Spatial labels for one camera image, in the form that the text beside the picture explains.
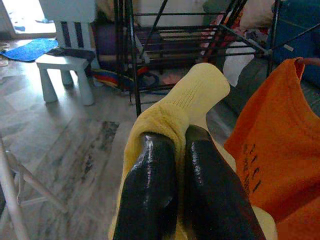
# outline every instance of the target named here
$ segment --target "white chair backrest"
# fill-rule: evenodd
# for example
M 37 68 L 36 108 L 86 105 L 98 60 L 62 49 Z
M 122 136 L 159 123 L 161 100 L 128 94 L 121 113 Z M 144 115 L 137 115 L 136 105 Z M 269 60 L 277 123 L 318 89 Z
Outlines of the white chair backrest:
M 96 18 L 95 0 L 39 0 L 44 16 L 53 20 L 60 47 L 92 50 L 89 23 Z

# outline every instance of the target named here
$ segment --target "blue mat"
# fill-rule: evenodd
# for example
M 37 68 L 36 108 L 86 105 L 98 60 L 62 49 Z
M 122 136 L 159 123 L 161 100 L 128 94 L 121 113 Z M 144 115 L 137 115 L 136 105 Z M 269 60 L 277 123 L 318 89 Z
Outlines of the blue mat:
M 32 62 L 57 46 L 58 42 L 56 40 L 37 38 L 24 46 L 20 46 L 6 52 L 1 52 L 0 54 L 8 59 Z

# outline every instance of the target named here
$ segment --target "orange t-shirt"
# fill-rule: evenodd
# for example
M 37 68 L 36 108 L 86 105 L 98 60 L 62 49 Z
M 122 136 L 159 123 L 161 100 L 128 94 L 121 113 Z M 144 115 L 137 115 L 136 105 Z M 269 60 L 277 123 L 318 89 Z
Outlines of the orange t-shirt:
M 280 240 L 320 240 L 320 117 L 304 97 L 305 66 L 296 60 L 284 61 L 252 95 L 224 147 Z

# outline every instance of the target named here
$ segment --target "metal bar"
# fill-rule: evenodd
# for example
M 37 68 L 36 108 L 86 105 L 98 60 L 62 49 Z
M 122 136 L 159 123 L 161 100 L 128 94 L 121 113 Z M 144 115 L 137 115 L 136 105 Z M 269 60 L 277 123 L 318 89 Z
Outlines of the metal bar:
M 150 41 L 150 39 L 151 39 L 151 36 L 152 36 L 152 34 L 154 33 L 154 31 L 155 31 L 155 29 L 156 29 L 156 27 L 157 27 L 157 25 L 158 25 L 158 22 L 159 22 L 160 17 L 161 17 L 161 15 L 162 15 L 162 13 L 163 13 L 166 5 L 167 5 L 167 2 L 168 2 L 168 0 L 163 0 L 163 2 L 162 2 L 162 4 L 161 4 L 161 7 L 160 7 L 160 9 L 159 9 L 159 12 L 158 12 L 158 14 L 157 14 L 157 16 L 156 16 L 156 18 L 155 18 L 154 23 L 153 23 L 153 26 L 152 26 L 152 28 L 151 28 L 151 30 L 150 30 L 150 32 L 149 32 L 149 34 L 148 34 L 148 37 L 147 37 L 147 39 L 146 39 L 146 41 L 145 41 L 145 45 L 143 46 L 143 49 L 142 49 L 142 51 L 140 52 L 139 58 L 141 58 L 142 55 L 144 54 L 145 48 L 146 48 L 146 46 L 148 45 L 148 43 L 149 43 L 149 41 Z
M 129 32 L 130 32 L 130 41 L 131 41 L 131 62 L 132 62 L 132 71 L 133 71 L 133 81 L 134 81 L 134 97 L 135 97 L 135 111 L 136 116 L 138 117 L 141 114 L 141 101 L 140 101 L 140 92 L 139 92 L 139 81 L 137 73 L 137 56 L 136 56 L 136 38 L 135 38 L 135 23 L 133 15 L 133 5 L 132 0 L 126 0 L 125 4 L 126 13 L 129 17 Z
M 277 35 L 277 26 L 278 26 L 278 19 L 279 19 L 279 9 L 280 9 L 281 0 L 275 0 L 274 6 L 274 14 L 273 14 L 273 21 L 271 27 L 271 36 L 270 36 L 270 48 L 273 49 L 276 44 L 276 35 Z M 274 65 L 274 54 L 272 51 L 269 52 L 268 57 L 268 66 L 266 69 L 266 77 L 268 77 L 272 71 Z
M 141 32 L 148 32 L 150 28 L 146 28 L 146 29 L 141 29 L 141 28 L 137 28 L 137 32 L 141 33 Z M 193 28 L 192 31 L 189 31 L 188 29 L 162 29 L 162 30 L 157 30 L 156 32 L 158 34 L 175 34 L 175 33 L 202 33 L 202 32 L 212 32 L 213 30 L 217 30 L 218 28 L 216 26 L 207 26 L 206 28 Z
M 120 79 L 120 51 L 119 51 L 119 12 L 118 12 L 118 0 L 113 0 L 114 9 L 114 28 L 115 28 L 115 71 L 118 79 Z
M 149 43 L 148 46 L 160 46 L 160 45 L 180 45 L 180 44 L 200 44 L 200 43 L 210 43 L 212 39 L 199 39 L 199 40 L 172 40 L 172 41 L 163 41 Z
M 119 74 L 119 86 L 120 89 L 123 91 L 123 75 L 124 75 L 124 60 L 125 60 L 125 41 L 124 41 L 124 1 L 119 1 L 119 51 L 120 51 L 120 57 L 119 57 L 119 67 L 120 67 L 120 74 Z
M 253 48 L 256 48 L 257 50 L 261 50 L 264 53 L 267 53 L 267 50 L 264 49 L 263 47 L 261 47 L 259 44 L 257 44 L 254 41 L 249 41 L 247 40 L 244 36 L 239 35 L 238 33 L 236 33 L 235 31 L 233 31 L 232 29 L 230 29 L 229 27 L 225 26 L 225 25 L 221 25 L 222 28 L 228 30 L 230 33 L 236 35 L 238 38 L 240 38 L 242 41 L 244 41 L 246 44 L 251 45 Z
M 186 65 L 194 65 L 196 58 L 193 59 L 181 59 L 181 60 L 175 60 L 174 62 L 150 62 L 150 63 L 141 63 L 138 66 L 139 67 L 152 67 L 152 66 L 180 66 L 183 65 L 185 67 Z
M 226 20 L 227 15 L 229 14 L 229 12 L 233 9 L 233 6 L 235 4 L 236 0 L 232 0 L 229 4 L 229 6 L 226 8 L 225 14 L 221 20 L 221 23 L 223 24 Z
M 190 48 L 181 48 L 181 49 L 163 49 L 163 50 L 150 50 L 146 51 L 148 54 L 169 54 L 169 53 L 176 53 L 176 52 L 196 52 L 201 50 L 220 50 L 220 49 L 237 49 L 237 48 L 252 48 L 252 46 L 222 46 L 222 47 L 190 47 Z
M 225 14 L 225 12 L 166 12 L 162 13 L 162 16 L 184 16 L 184 15 L 220 15 Z M 135 13 L 135 17 L 139 16 L 157 16 L 158 13 Z
M 279 44 L 279 45 L 277 45 L 277 46 L 274 46 L 274 47 L 272 48 L 272 50 L 278 49 L 278 48 L 282 47 L 283 45 L 286 45 L 286 44 L 288 44 L 288 43 L 296 40 L 297 38 L 302 37 L 303 35 L 311 32 L 311 31 L 313 31 L 313 30 L 315 30 L 315 29 L 317 29 L 317 28 L 319 28 L 319 27 L 320 27 L 320 22 L 319 22 L 318 24 L 314 25 L 313 27 L 311 27 L 311 28 L 309 28 L 309 29 L 301 32 L 301 33 L 298 34 L 297 36 L 295 36 L 295 37 L 293 37 L 293 38 L 291 38 L 291 39 L 289 39 L 289 40 L 287 40 L 287 41 L 285 41 L 285 42 L 283 42 L 283 43 L 281 43 L 281 44 Z
M 215 35 L 206 35 L 206 38 L 214 37 Z M 167 39 L 203 39 L 204 35 L 190 35 L 190 36 L 163 36 L 163 37 L 154 37 L 152 40 L 167 40 Z M 139 37 L 141 41 L 146 40 L 145 37 Z
M 141 52 L 142 49 L 143 49 L 143 45 L 142 45 L 142 43 L 140 42 L 140 40 L 139 40 L 139 38 L 138 38 L 137 35 L 135 35 L 134 37 L 135 37 L 136 49 L 138 49 L 139 52 Z M 148 54 L 146 54 L 146 51 L 144 51 L 144 53 L 142 54 L 142 57 L 143 57 L 143 59 L 144 59 L 144 61 L 145 61 L 146 63 L 148 63 L 148 62 L 150 61 L 150 58 L 148 57 Z
M 155 104 L 158 101 L 144 101 L 141 104 Z
M 129 16 L 128 14 L 125 14 L 124 15 L 124 28 L 125 28 L 125 39 L 124 39 L 124 53 L 125 54 L 125 58 L 124 58 L 124 64 L 125 66 L 127 66 L 128 62 L 129 62 L 129 48 L 128 48 L 128 45 L 129 45 Z
M 132 104 L 132 92 L 131 92 L 131 89 L 129 90 L 129 99 L 130 99 L 130 103 Z
M 154 30 L 199 30 L 199 29 L 209 29 L 213 27 L 219 27 L 219 25 L 186 25 L 186 26 L 157 26 Z M 149 31 L 150 27 L 142 26 L 138 28 L 138 31 Z
M 232 25 L 235 23 L 237 17 L 239 16 L 240 12 L 244 8 L 246 2 L 247 2 L 247 0 L 239 0 L 237 2 L 237 6 L 233 9 L 228 21 L 225 24 L 227 27 L 229 27 L 229 28 L 232 27 Z
M 140 92 L 151 92 L 151 91 L 161 91 L 161 90 L 168 90 L 175 86 L 176 84 L 164 84 L 158 86 L 145 86 L 139 88 Z
M 213 57 L 224 57 L 224 56 L 238 56 L 238 55 L 258 55 L 258 54 L 262 54 L 261 52 L 238 52 L 238 53 L 224 53 L 224 54 L 216 54 L 216 55 L 211 55 L 210 58 Z M 166 57 L 164 56 L 163 58 L 151 58 L 150 59 L 150 63 L 152 62 L 156 62 L 156 61 L 168 61 L 168 60 L 187 60 L 187 59 L 197 59 L 199 58 L 199 55 L 187 55 L 187 56 L 183 56 L 183 57 L 179 57 L 179 56 L 173 56 L 173 57 Z

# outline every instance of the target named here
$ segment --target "white cloth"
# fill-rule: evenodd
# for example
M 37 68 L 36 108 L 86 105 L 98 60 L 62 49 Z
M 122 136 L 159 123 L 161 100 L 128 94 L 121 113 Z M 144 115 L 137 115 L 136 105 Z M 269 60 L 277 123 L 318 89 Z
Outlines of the white cloth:
M 244 42 L 233 42 L 230 46 L 246 46 Z M 226 54 L 237 54 L 237 53 L 252 53 L 255 50 L 252 47 L 235 47 L 228 48 Z M 229 84 L 233 87 L 237 86 L 239 76 L 241 71 L 254 59 L 253 54 L 249 55 L 236 55 L 236 56 L 227 56 L 223 65 L 223 74 L 228 80 Z

